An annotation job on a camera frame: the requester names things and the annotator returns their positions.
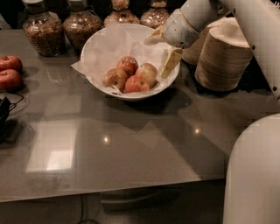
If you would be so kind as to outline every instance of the white paper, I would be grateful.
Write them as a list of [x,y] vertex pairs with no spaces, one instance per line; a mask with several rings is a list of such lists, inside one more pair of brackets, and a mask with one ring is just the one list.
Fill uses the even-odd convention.
[[79,73],[84,74],[88,80],[101,91],[110,95],[125,95],[136,98],[146,97],[163,91],[170,86],[176,78],[179,69],[174,69],[167,79],[158,79],[159,83],[147,93],[123,94],[117,88],[105,87],[103,83],[105,73],[116,67],[120,58],[126,55],[133,56],[139,66],[145,62],[151,63],[160,72],[163,65],[162,58],[166,57],[166,50],[171,48],[166,43],[146,45],[144,39],[151,31],[141,25],[123,26],[109,23],[102,31],[93,35],[85,44],[80,61],[72,64]]

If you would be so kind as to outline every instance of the counter surface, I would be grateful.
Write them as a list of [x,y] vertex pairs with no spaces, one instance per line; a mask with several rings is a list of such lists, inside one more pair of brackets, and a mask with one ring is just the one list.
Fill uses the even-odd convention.
[[44,58],[22,30],[0,31],[0,43],[24,64],[24,99],[1,128],[0,201],[224,179],[242,131],[280,112],[266,90],[197,94],[184,63],[161,94],[120,101],[70,67],[70,46]]

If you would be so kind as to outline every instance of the cable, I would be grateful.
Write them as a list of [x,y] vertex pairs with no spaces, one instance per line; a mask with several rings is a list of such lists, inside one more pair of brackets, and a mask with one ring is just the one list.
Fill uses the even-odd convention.
[[76,224],[88,223],[88,224],[99,224],[97,220],[83,219],[84,217],[84,200],[82,194],[80,195],[80,220]]
[[13,103],[10,104],[9,111],[11,112],[18,105],[18,103],[21,102],[25,97],[23,95],[21,95],[21,94],[16,94],[16,93],[10,94],[10,95],[20,96],[20,99],[17,102],[13,102]]

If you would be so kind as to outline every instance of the dark background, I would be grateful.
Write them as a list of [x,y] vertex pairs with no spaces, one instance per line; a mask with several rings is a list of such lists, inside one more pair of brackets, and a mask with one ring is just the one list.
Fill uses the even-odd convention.
[[[174,11],[180,8],[186,0],[170,0],[167,1],[169,11]],[[141,15],[149,8],[149,0],[130,0],[131,11],[141,17]],[[88,0],[88,3],[94,7],[95,13],[102,19],[111,13],[111,0]],[[59,17],[64,20],[69,13],[67,11],[66,0],[49,0],[49,6],[51,11],[58,13]]]
[[[64,21],[69,15],[67,10],[67,0],[46,0],[49,10],[58,14]],[[95,13],[104,20],[111,13],[111,0],[87,0],[89,5],[94,7]],[[186,0],[168,0],[168,10],[170,12],[180,8]],[[150,0],[130,0],[130,9],[139,18],[148,10]],[[21,0],[0,0],[0,13],[6,22],[14,29],[21,28],[18,25],[18,13],[25,10]]]

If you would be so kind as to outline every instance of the nuts in jar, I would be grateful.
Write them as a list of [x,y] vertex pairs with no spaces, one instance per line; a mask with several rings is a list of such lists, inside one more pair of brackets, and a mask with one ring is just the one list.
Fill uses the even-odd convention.
[[170,16],[166,8],[150,8],[140,18],[141,25],[146,25],[156,29],[160,25],[164,25]]
[[150,6],[155,8],[163,8],[166,7],[166,1],[151,1]]
[[42,56],[56,56],[66,50],[65,34],[60,21],[24,24],[24,32]]
[[115,11],[123,11],[129,8],[130,0],[112,0],[112,8]]
[[138,24],[140,25],[140,19],[131,13],[130,10],[112,11],[104,20],[104,26],[109,22],[117,22],[118,24]]
[[83,10],[72,12],[63,27],[73,48],[81,52],[87,40],[102,28],[102,22],[97,16]]

